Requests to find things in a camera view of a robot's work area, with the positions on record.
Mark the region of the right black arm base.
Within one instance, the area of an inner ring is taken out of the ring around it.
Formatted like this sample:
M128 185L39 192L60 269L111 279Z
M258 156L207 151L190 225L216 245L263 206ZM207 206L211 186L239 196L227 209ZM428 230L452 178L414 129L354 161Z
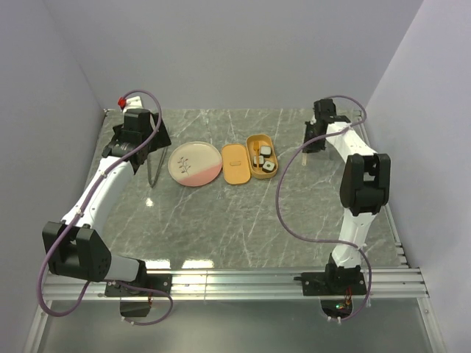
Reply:
M358 269L302 272L293 280L304 297L317 297L327 320L337 324L354 318L369 301L371 286Z

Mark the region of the metal serving tongs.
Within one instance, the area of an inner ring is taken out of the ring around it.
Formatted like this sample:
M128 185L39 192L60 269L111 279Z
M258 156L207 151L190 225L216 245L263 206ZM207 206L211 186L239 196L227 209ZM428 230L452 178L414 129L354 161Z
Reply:
M150 188L153 188L157 184L160 171L165 161L167 149L167 147L158 149L157 152L160 153L158 156L156 155L156 152L152 152L146 158L147 179Z

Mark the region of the orange lunch box base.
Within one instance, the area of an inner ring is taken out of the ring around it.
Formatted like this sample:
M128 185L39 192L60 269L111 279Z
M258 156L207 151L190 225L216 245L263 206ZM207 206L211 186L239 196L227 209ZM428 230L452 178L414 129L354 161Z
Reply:
M272 161L273 163L276 164L276 171L274 171L273 173L265 173L262 171L262 167L259 167L259 168L256 168L253 166L252 164L252 158L254 157L254 151L253 151L253 142L255 140L258 140L259 141L259 148L262 146L262 145L267 145L267 146L271 146L272 148L272 155L270 157L265 157L265 161L266 160L270 160ZM257 135L250 135L247 140L246 140L246 150L247 150L247 156L249 158L249 167L250 167L250 171L251 171L251 175L256 178L256 179L271 179L272 177L274 177L278 171L278 161L277 161L277 157L276 157L276 154L275 154L275 146L272 142L272 139L268 136L268 135L265 135L265 134L257 134Z

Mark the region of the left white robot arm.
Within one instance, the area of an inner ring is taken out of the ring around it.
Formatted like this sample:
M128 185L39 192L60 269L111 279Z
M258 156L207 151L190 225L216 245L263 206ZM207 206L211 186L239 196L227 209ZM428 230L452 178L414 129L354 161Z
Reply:
M161 114L144 108L125 110L122 124L114 126L113 132L79 201L61 221L50 221L43 228L46 259L41 268L89 282L122 281L129 294L139 296L149 285L143 261L112 254L100 233L113 205L148 155L171 141Z

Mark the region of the sushi roll green centre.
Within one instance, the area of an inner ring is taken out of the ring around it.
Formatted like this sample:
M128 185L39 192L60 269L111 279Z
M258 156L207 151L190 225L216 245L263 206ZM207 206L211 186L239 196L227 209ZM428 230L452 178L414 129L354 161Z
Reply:
M256 168L262 167L264 163L265 163L265 159L263 155L255 155L252 158L252 164Z

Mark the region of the sushi roll red centre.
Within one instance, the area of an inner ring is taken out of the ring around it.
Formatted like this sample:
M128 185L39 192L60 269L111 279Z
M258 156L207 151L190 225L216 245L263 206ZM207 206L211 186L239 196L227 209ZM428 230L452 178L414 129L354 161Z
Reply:
M276 171L276 164L270 160L266 160L262 165L262 171L268 174L273 173L274 171Z

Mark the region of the sushi roll white top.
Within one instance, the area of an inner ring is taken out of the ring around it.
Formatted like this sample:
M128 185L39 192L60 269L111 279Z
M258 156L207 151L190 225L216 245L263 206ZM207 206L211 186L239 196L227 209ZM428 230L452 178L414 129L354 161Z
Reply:
M272 155L272 148L271 146L262 145L259 148L259 154L263 157L270 157Z

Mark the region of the orange lunch box lid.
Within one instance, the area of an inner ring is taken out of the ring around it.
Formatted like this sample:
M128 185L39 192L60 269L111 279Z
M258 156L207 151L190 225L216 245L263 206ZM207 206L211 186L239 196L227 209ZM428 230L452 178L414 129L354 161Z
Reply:
M224 180L230 185L242 185L251 178L246 147L240 143L225 145L221 150Z

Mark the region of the orange plastic fork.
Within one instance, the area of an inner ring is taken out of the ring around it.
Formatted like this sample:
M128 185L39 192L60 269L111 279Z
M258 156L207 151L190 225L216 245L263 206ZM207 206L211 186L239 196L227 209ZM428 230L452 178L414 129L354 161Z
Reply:
M257 168L259 168L260 164L259 164L259 141L258 140L255 140L253 142L253 151L254 151L254 158L255 158L255 164L257 166Z

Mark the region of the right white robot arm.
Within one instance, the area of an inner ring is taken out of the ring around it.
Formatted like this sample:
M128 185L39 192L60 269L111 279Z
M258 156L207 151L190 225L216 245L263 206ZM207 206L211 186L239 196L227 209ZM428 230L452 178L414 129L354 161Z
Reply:
M314 102L314 116L305 122L304 155L325 150L330 144L344 161L339 197L344 217L340 244L331 253L338 268L356 268L362 256L353 247L365 244L366 236L381 208L389 201L391 159L370 148L354 130L355 123L337 113L332 98Z

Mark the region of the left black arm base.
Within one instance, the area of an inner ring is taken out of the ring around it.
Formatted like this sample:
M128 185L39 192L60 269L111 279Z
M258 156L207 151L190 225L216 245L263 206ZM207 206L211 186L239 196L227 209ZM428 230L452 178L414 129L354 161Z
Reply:
M108 282L105 286L105 298L119 299L121 317L128 323L137 326L149 326L168 318L173 310L171 298L171 274L147 274L143 281L137 282ZM169 301L169 308L159 318L150 322L137 322L136 319L146 318L152 309L154 301L164 299Z

